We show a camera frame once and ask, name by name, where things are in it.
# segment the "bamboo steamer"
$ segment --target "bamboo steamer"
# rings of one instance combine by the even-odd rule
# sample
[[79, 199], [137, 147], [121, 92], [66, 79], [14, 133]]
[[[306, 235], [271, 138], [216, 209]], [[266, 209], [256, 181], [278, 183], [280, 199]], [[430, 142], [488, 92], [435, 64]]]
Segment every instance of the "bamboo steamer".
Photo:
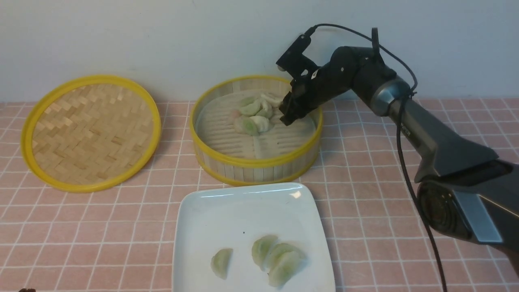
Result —
[[240, 99], [258, 92], [282, 98], [290, 89], [285, 79], [254, 75], [231, 79], [206, 91], [189, 118], [200, 166], [215, 179], [234, 186], [292, 181], [304, 174], [319, 155], [320, 108], [289, 127], [279, 121], [281, 112], [276, 109], [271, 118], [274, 128], [256, 138], [237, 134], [227, 122]]

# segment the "bamboo steamer lid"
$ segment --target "bamboo steamer lid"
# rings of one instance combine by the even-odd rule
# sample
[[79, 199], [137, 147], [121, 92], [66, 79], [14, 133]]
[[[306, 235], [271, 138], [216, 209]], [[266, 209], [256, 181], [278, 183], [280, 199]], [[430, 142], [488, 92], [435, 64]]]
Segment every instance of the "bamboo steamer lid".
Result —
[[138, 84], [89, 76], [49, 93], [22, 132], [22, 154], [47, 184], [69, 192], [110, 188], [133, 176], [160, 139], [160, 116]]

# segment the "black cable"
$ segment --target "black cable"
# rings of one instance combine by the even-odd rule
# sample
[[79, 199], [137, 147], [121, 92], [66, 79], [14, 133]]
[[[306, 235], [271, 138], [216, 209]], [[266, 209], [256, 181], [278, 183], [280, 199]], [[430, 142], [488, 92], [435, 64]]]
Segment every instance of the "black cable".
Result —
[[[330, 26], [330, 27], [333, 27], [333, 28], [343, 29], [345, 31], [348, 31], [348, 32], [356, 34], [356, 35], [358, 35], [360, 37], [363, 37], [363, 38], [365, 38], [366, 40], [368, 40], [370, 42], [372, 41], [372, 39], [370, 37], [368, 37], [367, 35], [364, 35], [364, 34], [358, 32], [358, 31], [349, 29], [349, 28], [347, 28], [345, 26], [342, 26], [342, 25], [331, 24], [331, 23], [320, 23], [320, 24], [314, 25], [310, 29], [308, 29], [308, 31], [305, 34], [310, 36], [320, 26]], [[425, 226], [425, 230], [427, 232], [427, 235], [429, 236], [429, 240], [431, 241], [432, 250], [434, 252], [434, 256], [436, 257], [436, 263], [438, 264], [438, 272], [440, 274], [440, 279], [441, 279], [441, 282], [442, 282], [443, 292], [447, 292], [447, 281], [445, 280], [445, 273], [443, 271], [442, 261], [440, 259], [440, 253], [438, 252], [438, 247], [436, 246], [436, 241], [434, 240], [434, 236], [432, 235], [431, 228], [429, 227], [429, 225], [426, 222], [424, 212], [423, 212], [423, 210], [419, 206], [418, 199], [416, 197], [415, 191], [413, 190], [413, 186], [411, 185], [411, 179], [409, 178], [409, 174], [407, 173], [407, 167], [405, 166], [405, 160], [404, 160], [404, 153], [402, 151], [402, 140], [401, 140], [402, 117], [403, 117], [404, 111], [405, 111], [405, 104], [415, 94], [414, 90], [418, 86], [418, 80], [416, 79], [416, 75], [415, 75], [415, 73], [413, 73], [413, 70], [411, 70], [411, 68], [409, 68], [409, 66], [407, 66], [407, 64], [404, 61], [402, 61], [400, 58], [398, 58], [393, 53], [388, 51], [385, 47], [382, 47], [382, 46], [379, 46], [379, 47], [384, 52], [386, 52], [389, 56], [391, 56], [393, 59], [398, 61], [402, 66], [404, 66], [404, 68], [407, 69], [407, 71], [409, 72], [409, 74], [413, 78], [414, 84], [411, 87], [409, 95], [402, 98], [401, 104], [400, 104], [400, 108], [399, 108], [399, 111], [398, 111], [398, 119], [397, 119], [397, 152], [398, 152], [398, 157], [400, 159], [400, 165], [402, 167], [402, 173], [404, 174], [405, 183], [407, 185], [407, 188], [409, 190], [411, 198], [413, 199], [415, 207], [418, 210], [418, 213], [420, 214], [420, 218], [422, 220], [422, 223]]]

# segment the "white plate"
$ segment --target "white plate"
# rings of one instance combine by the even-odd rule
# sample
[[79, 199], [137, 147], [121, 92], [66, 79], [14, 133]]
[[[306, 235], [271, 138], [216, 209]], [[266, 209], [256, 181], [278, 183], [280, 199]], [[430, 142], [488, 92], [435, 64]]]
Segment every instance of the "white plate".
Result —
[[[251, 248], [261, 236], [302, 249], [308, 263], [281, 291], [335, 292], [330, 252], [310, 190], [299, 183], [199, 191], [182, 200], [173, 253], [173, 292], [266, 292], [268, 275]], [[227, 280], [214, 275], [211, 258], [233, 248]]]

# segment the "steamed dumpling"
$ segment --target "steamed dumpling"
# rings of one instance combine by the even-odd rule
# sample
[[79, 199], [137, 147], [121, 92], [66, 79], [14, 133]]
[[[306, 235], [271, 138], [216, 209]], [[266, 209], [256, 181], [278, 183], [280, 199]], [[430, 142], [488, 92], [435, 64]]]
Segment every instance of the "steamed dumpling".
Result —
[[224, 280], [227, 279], [227, 269], [229, 267], [229, 260], [232, 254], [232, 248], [224, 248], [218, 251], [211, 259], [211, 269], [217, 277]]
[[265, 235], [252, 245], [252, 260], [261, 270], [268, 252], [277, 240], [278, 237], [275, 235]]
[[302, 262], [297, 251], [282, 254], [268, 273], [268, 284], [272, 287], [283, 286], [296, 274]]
[[240, 107], [249, 105], [249, 104], [253, 103], [256, 99], [257, 98], [255, 96], [245, 97], [244, 99], [240, 100]]
[[272, 251], [268, 254], [268, 257], [265, 259], [265, 267], [267, 269], [271, 269], [272, 266], [274, 266], [274, 264], [281, 258], [283, 254], [290, 253], [292, 251], [297, 252], [301, 260], [305, 259], [305, 254], [297, 247], [288, 243], [279, 243], [272, 248]]
[[241, 116], [234, 120], [234, 130], [238, 134], [247, 134], [250, 136], [259, 135], [256, 123], [246, 116]]
[[261, 109], [261, 102], [256, 99], [253, 103], [240, 107], [239, 111], [244, 116], [253, 116], [257, 114]]
[[260, 98], [259, 102], [261, 103], [261, 109], [256, 115], [271, 118], [274, 115], [272, 105], [270, 105], [270, 103], [268, 103], [264, 98]]
[[273, 108], [278, 108], [283, 102], [283, 99], [275, 97], [269, 93], [262, 93], [261, 97], [265, 99], [268, 103], [270, 103], [270, 105], [272, 105]]
[[256, 124], [258, 132], [263, 133], [272, 128], [270, 121], [264, 116], [251, 116], [250, 119]]

